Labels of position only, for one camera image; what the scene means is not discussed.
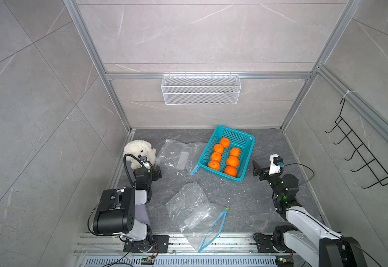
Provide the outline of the orange four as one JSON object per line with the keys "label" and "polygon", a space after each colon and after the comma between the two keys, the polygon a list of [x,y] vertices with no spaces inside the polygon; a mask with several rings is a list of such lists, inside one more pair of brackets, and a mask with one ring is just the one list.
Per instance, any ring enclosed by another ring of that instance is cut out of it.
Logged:
{"label": "orange four", "polygon": [[232,166],[234,168],[237,168],[240,164],[240,161],[239,161],[238,157],[231,155],[227,158],[226,164],[227,164],[227,166]]}

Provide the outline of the orange one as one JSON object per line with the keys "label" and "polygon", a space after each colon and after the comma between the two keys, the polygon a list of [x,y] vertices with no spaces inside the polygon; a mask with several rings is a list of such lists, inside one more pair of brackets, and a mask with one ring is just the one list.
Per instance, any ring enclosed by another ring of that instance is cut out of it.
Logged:
{"label": "orange one", "polygon": [[224,170],[224,174],[231,176],[231,177],[236,177],[237,176],[237,169],[234,166],[226,166]]}

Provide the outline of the orange six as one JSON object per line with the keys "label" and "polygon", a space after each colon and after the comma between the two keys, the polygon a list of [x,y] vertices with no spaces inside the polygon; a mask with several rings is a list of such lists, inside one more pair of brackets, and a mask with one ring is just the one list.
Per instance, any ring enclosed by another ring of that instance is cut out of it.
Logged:
{"label": "orange six", "polygon": [[234,147],[234,148],[231,149],[230,156],[234,156],[234,157],[238,158],[240,155],[241,155],[241,149],[240,148]]}

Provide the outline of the orange seven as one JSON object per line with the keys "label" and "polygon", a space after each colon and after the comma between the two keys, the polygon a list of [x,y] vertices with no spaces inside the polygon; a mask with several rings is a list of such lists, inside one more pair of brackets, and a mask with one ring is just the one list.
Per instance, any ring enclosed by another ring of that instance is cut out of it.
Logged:
{"label": "orange seven", "polygon": [[221,138],[220,144],[226,149],[231,145],[231,141],[228,138]]}

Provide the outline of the orange three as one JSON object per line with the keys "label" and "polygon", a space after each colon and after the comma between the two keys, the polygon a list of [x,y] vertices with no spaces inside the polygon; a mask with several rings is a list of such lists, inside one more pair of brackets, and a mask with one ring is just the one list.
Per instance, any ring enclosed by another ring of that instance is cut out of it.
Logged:
{"label": "orange three", "polygon": [[217,161],[217,162],[221,162],[222,160],[222,155],[218,152],[213,152],[210,156],[210,159],[211,161]]}

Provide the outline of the orange five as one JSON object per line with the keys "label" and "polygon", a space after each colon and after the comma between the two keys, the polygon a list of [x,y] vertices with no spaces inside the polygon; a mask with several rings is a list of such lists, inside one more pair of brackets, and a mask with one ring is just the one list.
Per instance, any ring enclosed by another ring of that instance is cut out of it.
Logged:
{"label": "orange five", "polygon": [[224,150],[225,150],[225,148],[222,144],[215,144],[214,145],[214,152],[215,153],[222,154],[222,153],[224,153]]}

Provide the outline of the orange two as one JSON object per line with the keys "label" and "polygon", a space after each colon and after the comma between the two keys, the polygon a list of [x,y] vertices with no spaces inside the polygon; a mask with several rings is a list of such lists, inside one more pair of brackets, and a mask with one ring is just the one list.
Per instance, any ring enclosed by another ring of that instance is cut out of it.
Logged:
{"label": "orange two", "polygon": [[216,171],[220,171],[220,163],[216,160],[211,160],[207,166],[210,168],[210,169],[213,169],[213,170],[216,170]]}

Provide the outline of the clear zip-top bag blue seal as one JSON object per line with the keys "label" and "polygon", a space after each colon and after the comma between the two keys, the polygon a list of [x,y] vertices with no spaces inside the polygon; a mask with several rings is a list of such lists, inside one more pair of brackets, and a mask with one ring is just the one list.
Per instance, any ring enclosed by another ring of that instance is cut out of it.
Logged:
{"label": "clear zip-top bag blue seal", "polygon": [[228,208],[208,201],[198,183],[184,185],[166,204],[174,225],[198,252],[203,252],[221,234]]}

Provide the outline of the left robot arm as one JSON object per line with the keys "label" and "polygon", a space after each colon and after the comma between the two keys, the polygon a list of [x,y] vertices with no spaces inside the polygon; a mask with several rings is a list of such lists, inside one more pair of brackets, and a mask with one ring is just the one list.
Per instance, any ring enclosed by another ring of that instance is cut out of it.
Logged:
{"label": "left robot arm", "polygon": [[88,231],[97,237],[119,237],[142,252],[158,252],[146,205],[151,201],[151,184],[162,177],[159,166],[134,171],[134,186],[107,189],[87,219]]}

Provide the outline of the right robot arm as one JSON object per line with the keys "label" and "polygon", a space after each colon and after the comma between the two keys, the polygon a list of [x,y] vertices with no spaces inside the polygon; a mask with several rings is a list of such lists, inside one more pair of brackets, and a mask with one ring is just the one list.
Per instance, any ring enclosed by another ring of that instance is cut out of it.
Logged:
{"label": "right robot arm", "polygon": [[297,201],[299,180],[284,174],[284,162],[271,155],[270,166],[253,161],[253,175],[271,187],[276,212],[289,224],[275,228],[273,248],[280,253],[293,251],[312,267],[365,267],[365,252],[356,239],[344,237],[310,215]]}

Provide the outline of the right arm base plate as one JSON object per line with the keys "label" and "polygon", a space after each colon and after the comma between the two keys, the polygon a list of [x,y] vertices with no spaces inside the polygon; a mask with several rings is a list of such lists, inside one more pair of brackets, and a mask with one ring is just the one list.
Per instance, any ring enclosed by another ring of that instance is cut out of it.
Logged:
{"label": "right arm base plate", "polygon": [[273,235],[254,233],[253,238],[259,253],[278,253],[273,244]]}

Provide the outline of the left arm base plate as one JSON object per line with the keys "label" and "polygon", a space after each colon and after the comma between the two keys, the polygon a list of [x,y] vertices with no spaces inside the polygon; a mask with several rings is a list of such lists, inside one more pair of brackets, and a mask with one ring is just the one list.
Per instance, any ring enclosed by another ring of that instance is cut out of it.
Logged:
{"label": "left arm base plate", "polygon": [[124,252],[132,253],[167,253],[170,236],[153,235],[143,241],[124,241]]}

